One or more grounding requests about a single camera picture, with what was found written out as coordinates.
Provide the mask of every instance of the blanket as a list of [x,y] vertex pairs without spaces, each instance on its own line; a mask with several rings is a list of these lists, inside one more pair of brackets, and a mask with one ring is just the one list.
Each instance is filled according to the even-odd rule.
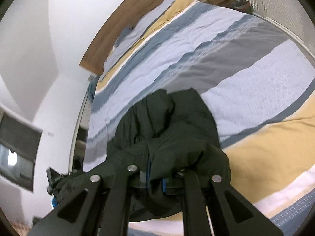
[[270,23],[165,0],[104,64],[84,170],[106,159],[106,143],[133,104],[158,89],[194,88],[215,118],[232,186],[292,235],[315,201],[314,79],[303,53]]
[[220,150],[214,118],[199,94],[183,90],[167,94],[157,90],[132,106],[107,144],[107,159],[88,173],[66,177],[54,189],[61,203],[92,175],[100,175],[103,188],[110,176],[129,165],[141,167],[149,154],[147,193],[131,199],[129,221],[168,217],[181,211],[179,198],[163,194],[162,178],[185,168],[198,176],[220,175],[231,180],[229,160]]

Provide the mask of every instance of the bed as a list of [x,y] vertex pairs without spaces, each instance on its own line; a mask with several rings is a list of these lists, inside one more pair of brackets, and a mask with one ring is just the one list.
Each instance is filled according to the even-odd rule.
[[[80,65],[100,75],[85,171],[105,161],[133,104],[157,89],[194,88],[215,117],[231,185],[285,235],[301,225],[315,202],[315,69],[283,31],[196,0],[125,0]],[[129,227],[183,235],[181,214]]]

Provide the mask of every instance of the wooden headboard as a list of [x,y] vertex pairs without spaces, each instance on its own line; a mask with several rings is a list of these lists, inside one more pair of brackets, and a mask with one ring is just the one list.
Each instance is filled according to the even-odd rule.
[[125,27],[135,26],[149,11],[164,0],[124,0],[124,2],[106,20],[89,48],[86,50],[80,66],[101,75],[104,62]]

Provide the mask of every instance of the black metal bracket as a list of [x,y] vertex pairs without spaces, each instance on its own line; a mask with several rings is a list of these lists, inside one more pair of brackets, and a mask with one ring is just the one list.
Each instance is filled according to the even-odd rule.
[[46,170],[47,179],[48,179],[48,187],[47,187],[47,193],[49,195],[53,194],[53,189],[57,186],[57,184],[64,179],[65,177],[69,176],[70,174],[59,174],[56,170],[49,167]]
[[[146,166],[141,167],[140,170],[135,165],[122,168],[113,180],[104,181],[111,182],[105,187],[100,176],[91,176],[70,198],[39,221],[29,236],[127,235],[131,194],[139,189],[143,191],[145,186],[141,171],[145,173]],[[215,236],[283,236],[279,228],[220,176],[205,180],[204,176],[185,169],[173,179],[171,183],[171,177],[168,178],[171,188],[166,189],[166,194],[181,196],[185,236],[213,236],[213,233]]]

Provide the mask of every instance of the dark green jacket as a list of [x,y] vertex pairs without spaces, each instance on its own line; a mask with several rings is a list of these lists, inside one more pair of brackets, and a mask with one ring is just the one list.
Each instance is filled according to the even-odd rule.
[[167,94],[157,90],[133,105],[117,126],[115,137],[107,144],[107,159],[88,173],[57,186],[57,202],[91,175],[105,179],[120,168],[139,164],[148,151],[151,161],[149,203],[131,200],[130,221],[144,221],[178,213],[176,197],[162,191],[161,178],[190,167],[199,175],[220,175],[231,180],[229,160],[220,150],[215,120],[199,94],[184,90]]

